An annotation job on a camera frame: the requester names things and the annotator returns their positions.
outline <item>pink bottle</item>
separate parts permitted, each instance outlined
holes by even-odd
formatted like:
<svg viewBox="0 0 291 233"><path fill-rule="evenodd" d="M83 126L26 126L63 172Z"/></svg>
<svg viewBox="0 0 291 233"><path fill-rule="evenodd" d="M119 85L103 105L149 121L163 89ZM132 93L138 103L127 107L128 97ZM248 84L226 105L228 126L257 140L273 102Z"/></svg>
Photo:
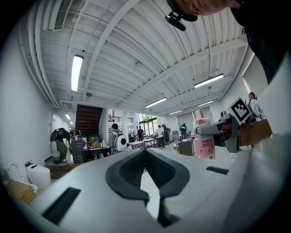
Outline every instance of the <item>pink bottle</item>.
<svg viewBox="0 0 291 233"><path fill-rule="evenodd" d="M205 118L203 114L203 110L197 110L195 112L196 121L193 122L194 129L200 126L207 126L211 124L209 118ZM208 158L215 159L215 146L214 146L214 138L212 135L198 135L196 134L196 130L194 130L195 134L195 156L197 158Z"/></svg>

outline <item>ceiling vent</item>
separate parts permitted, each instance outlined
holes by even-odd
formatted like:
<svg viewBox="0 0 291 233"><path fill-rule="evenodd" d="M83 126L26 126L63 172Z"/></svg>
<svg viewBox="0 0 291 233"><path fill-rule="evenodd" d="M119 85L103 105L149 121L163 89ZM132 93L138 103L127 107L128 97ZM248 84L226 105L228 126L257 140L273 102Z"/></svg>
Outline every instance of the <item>ceiling vent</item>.
<svg viewBox="0 0 291 233"><path fill-rule="evenodd" d="M72 2L73 0L48 0L44 12L43 29L62 30Z"/></svg>

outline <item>white backpack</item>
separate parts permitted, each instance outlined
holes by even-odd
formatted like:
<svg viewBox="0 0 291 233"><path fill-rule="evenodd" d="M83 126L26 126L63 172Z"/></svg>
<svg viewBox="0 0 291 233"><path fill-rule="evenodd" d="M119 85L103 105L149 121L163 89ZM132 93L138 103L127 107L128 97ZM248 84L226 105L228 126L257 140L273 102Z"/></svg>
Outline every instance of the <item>white backpack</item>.
<svg viewBox="0 0 291 233"><path fill-rule="evenodd" d="M113 132L116 135L116 138L114 140L114 150L113 151L126 151L127 143L126 143L126 137L122 133Z"/></svg>

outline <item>staircase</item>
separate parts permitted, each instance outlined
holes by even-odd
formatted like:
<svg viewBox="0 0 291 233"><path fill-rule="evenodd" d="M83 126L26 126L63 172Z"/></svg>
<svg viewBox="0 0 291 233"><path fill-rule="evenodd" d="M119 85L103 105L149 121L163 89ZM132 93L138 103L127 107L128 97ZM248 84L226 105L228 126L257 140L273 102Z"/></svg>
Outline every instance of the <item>staircase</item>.
<svg viewBox="0 0 291 233"><path fill-rule="evenodd" d="M78 105L76 113L75 133L81 131L83 136L99 135L99 120L103 108Z"/></svg>

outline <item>fluorescent light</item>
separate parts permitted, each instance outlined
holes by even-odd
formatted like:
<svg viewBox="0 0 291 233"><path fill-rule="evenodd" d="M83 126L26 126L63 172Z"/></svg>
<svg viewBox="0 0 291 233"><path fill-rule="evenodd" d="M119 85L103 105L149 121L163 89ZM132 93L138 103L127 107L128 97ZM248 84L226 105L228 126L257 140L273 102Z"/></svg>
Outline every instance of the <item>fluorescent light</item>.
<svg viewBox="0 0 291 233"><path fill-rule="evenodd" d="M83 57L75 55L73 59L72 65L72 76L71 76L71 89L72 91L78 91L79 77L81 66L83 63Z"/></svg>
<svg viewBox="0 0 291 233"><path fill-rule="evenodd" d="M175 113L178 113L178 112L181 112L183 110L180 110L180 111L176 111L176 112L172 112L172 113L169 113L169 115L172 115L172 114L175 114Z"/></svg>
<svg viewBox="0 0 291 233"><path fill-rule="evenodd" d="M207 103L204 103L204 104L200 104L200 105L198 105L197 107L200 107L200 106L203 106L203 105L206 105L206 104L210 104L210 103L212 103L214 100L211 100L211 101L209 101L209 102L207 102Z"/></svg>
<svg viewBox="0 0 291 233"><path fill-rule="evenodd" d="M162 98L162 99L160 99L160 100L158 100L158 101L156 101L156 102L153 102L152 104L146 106L145 108L152 107L152 106L154 106L154 105L156 105L156 104L162 103L162 102L165 101L165 100L167 100L167 99L166 99L166 98Z"/></svg>
<svg viewBox="0 0 291 233"><path fill-rule="evenodd" d="M207 79L206 81L203 81L203 82L201 82L201 83L196 84L196 85L195 85L195 88L198 88L198 87L204 86L204 85L206 85L206 84L208 84L208 83L211 83L211 82L213 82L213 81L219 80L219 79L221 79L221 78L223 78L223 77L224 77L224 74L221 74L221 75L215 76L215 77L213 77L213 78L209 78L209 79Z"/></svg>

